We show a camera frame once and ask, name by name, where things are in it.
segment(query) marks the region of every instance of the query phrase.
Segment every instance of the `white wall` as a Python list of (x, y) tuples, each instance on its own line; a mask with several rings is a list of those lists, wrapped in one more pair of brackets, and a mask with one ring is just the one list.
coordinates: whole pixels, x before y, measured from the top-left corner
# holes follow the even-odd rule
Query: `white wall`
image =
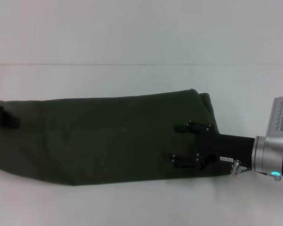
[[(0, 100), (208, 92), (221, 133), (265, 135), (283, 96), (283, 1), (0, 0)], [(245, 173), (68, 187), (0, 171), (0, 226), (283, 224)]]

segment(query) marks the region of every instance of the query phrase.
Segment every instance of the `olive green canvas sleeve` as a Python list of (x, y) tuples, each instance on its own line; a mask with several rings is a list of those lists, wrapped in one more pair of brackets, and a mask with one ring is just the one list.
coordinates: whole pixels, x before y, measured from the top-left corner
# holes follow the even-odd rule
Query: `olive green canvas sleeve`
[(195, 90), (140, 97), (0, 101), (21, 128), (0, 127), (0, 169), (65, 185), (93, 185), (228, 174), (174, 169), (162, 152), (190, 154), (193, 135), (173, 126), (216, 124), (208, 94)]

